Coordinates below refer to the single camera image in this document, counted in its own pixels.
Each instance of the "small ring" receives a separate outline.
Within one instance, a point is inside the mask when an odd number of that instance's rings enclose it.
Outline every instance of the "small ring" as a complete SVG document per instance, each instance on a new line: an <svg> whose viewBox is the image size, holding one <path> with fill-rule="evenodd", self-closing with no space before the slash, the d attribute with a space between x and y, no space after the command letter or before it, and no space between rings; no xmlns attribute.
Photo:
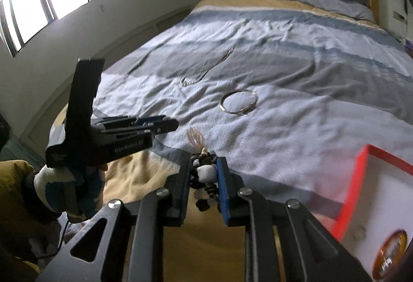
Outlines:
<svg viewBox="0 0 413 282"><path fill-rule="evenodd" d="M235 112L228 111L228 110L224 107L224 101L225 101L225 99L228 98L229 96L235 94L235 93L240 93L240 92L249 92L249 93L251 93L251 94L255 97L254 102L252 102L251 104L249 104L247 107L240 109L239 111L235 111ZM235 90L235 91L231 91L231 92L228 92L228 93L224 94L224 95L221 97L221 100L219 101L219 108L220 108L221 110L223 110L225 113L228 113L228 114L244 115L244 114L247 113L249 110L254 109L254 108L256 107L256 105L257 105L257 102L258 102L258 96L257 96L257 94L256 94L254 91L247 90L247 89L240 89L240 90Z"/></svg>

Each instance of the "wall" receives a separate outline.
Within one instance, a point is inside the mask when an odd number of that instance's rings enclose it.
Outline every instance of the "wall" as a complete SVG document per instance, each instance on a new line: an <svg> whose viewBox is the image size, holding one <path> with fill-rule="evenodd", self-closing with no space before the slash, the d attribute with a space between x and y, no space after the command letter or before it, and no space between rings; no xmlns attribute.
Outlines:
<svg viewBox="0 0 413 282"><path fill-rule="evenodd" d="M94 55L118 37L197 0L95 0L54 22L11 58L0 43L0 113L21 136L42 105L73 73L77 58ZM401 33L392 11L403 0L380 0L382 26Z"/></svg>

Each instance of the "necklace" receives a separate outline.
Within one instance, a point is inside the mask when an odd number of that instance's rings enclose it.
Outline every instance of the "necklace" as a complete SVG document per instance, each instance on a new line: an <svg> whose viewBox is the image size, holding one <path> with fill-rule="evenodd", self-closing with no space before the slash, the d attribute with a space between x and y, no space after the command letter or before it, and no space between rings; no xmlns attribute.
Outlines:
<svg viewBox="0 0 413 282"><path fill-rule="evenodd" d="M227 51L227 53L226 53L218 62L216 62L214 65L212 65L209 69L205 70L205 71L201 74L201 77L199 77L198 79L192 80L191 82L187 82L187 81L185 81L185 79L186 79L187 76L182 77L182 79L180 80L181 86L182 86L182 87L190 86L190 85L196 84L197 82L201 81L202 78L204 78L205 75L206 75L211 69L213 69L213 68L214 68L215 66L217 66L219 63L222 63L223 61L225 61L233 51L234 51L234 49L229 49L229 50Z"/></svg>

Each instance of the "bracelet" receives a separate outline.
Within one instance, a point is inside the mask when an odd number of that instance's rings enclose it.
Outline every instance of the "bracelet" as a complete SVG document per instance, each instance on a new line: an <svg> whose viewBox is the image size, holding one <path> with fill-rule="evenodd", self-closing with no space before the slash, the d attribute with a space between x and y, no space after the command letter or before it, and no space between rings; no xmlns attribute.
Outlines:
<svg viewBox="0 0 413 282"><path fill-rule="evenodd" d="M235 111L235 112L228 111L228 110L224 107L224 101L225 101L225 99L228 98L229 96L235 94L235 93L240 93L240 92L249 92L249 93L251 93L251 94L255 97L255 100L254 100L251 104L249 104L247 107L242 108L242 109L240 109L239 111ZM258 96L257 96L257 94L256 94L254 91L250 91L250 90L247 90L247 89L240 89L240 90L235 90L235 91L231 91L231 92L228 92L228 93L224 94L224 95L221 97L221 100L219 101L219 108L220 108L221 110L223 110L224 112L228 113L228 114L244 115L244 114L246 114L247 112L249 112L249 111L251 111L252 109L254 109L254 108L256 107L256 105L257 105L257 102L258 102Z"/></svg>

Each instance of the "glove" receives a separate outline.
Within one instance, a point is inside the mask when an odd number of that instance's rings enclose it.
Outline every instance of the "glove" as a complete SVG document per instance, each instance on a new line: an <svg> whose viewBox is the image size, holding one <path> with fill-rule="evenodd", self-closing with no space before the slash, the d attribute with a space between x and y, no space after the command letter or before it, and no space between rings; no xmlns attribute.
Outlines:
<svg viewBox="0 0 413 282"><path fill-rule="evenodd" d="M50 211L66 211L71 222L80 222L92 218L102 207L106 170L106 164L82 170L44 166L34 177L34 188Z"/></svg>

